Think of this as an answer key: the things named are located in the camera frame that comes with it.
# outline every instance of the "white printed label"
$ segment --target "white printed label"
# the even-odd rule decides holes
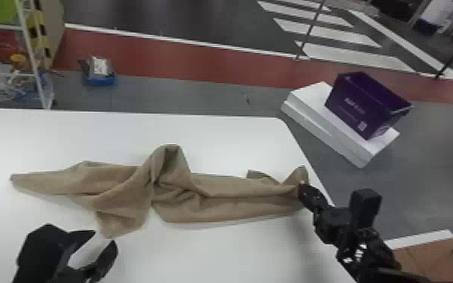
[[[360,122],[360,125],[358,125],[358,129],[363,132],[365,130],[365,128],[367,128],[367,123],[365,123],[363,121]]]
[[[94,59],[93,60],[93,71],[95,74],[107,75],[107,60],[106,59]]]

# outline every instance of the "fabric fold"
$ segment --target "fabric fold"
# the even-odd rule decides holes
[[[304,166],[282,183],[257,171],[247,178],[192,173],[178,145],[157,148],[141,166],[84,161],[59,171],[14,174],[11,180],[35,192],[70,196],[96,213],[108,238],[139,228],[151,206],[174,223],[286,215],[302,208],[296,189],[309,182]]]

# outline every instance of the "red item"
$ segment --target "red item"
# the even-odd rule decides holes
[[[20,49],[18,47],[0,47],[0,62],[2,64],[11,64],[11,56],[19,53]]]
[[[14,31],[0,29],[0,47],[18,47]]]
[[[19,53],[21,53],[20,45],[14,31],[0,29],[0,62],[11,64],[11,56]]]

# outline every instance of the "white table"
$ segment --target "white table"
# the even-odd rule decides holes
[[[244,176],[257,169],[282,180],[305,165],[323,189],[275,118],[0,110],[0,282],[12,280],[28,232],[45,223],[95,227],[93,213],[66,197],[14,189],[11,173],[82,160],[137,165],[165,143],[181,145],[194,172]],[[120,255],[103,282],[353,282],[336,249],[315,235],[310,212],[238,222],[166,224],[151,212],[142,229],[117,240]],[[88,263],[105,243],[96,236],[72,265]]]

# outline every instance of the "white platform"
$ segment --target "white platform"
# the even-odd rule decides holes
[[[324,82],[294,90],[281,110],[332,149],[362,168],[399,135],[390,128],[384,135],[365,140],[344,123],[325,102],[332,87]]]
[[[294,119],[297,123],[307,129],[309,132],[314,134],[317,138],[319,138],[322,142],[330,146],[333,150],[335,150],[338,154],[341,154],[351,163],[353,163],[358,168],[363,168],[369,161],[362,160],[358,156],[356,156],[353,152],[347,149],[344,145],[340,142],[335,140],[332,135],[326,131],[323,127],[318,125],[316,121],[304,115],[303,112],[297,110],[292,104],[288,102],[284,102],[281,106],[281,110],[290,118]]]
[[[257,169],[283,180],[304,165],[323,190],[275,118],[0,110],[0,282],[12,280],[28,232],[45,223],[95,227],[93,213],[64,196],[16,190],[11,173],[82,160],[138,165],[165,143],[180,144],[194,172],[243,176]],[[315,235],[309,211],[234,223],[167,224],[151,212],[142,229],[117,240],[120,255],[102,282],[354,282],[336,262],[336,249]],[[96,237],[73,265],[88,263],[105,243]]]

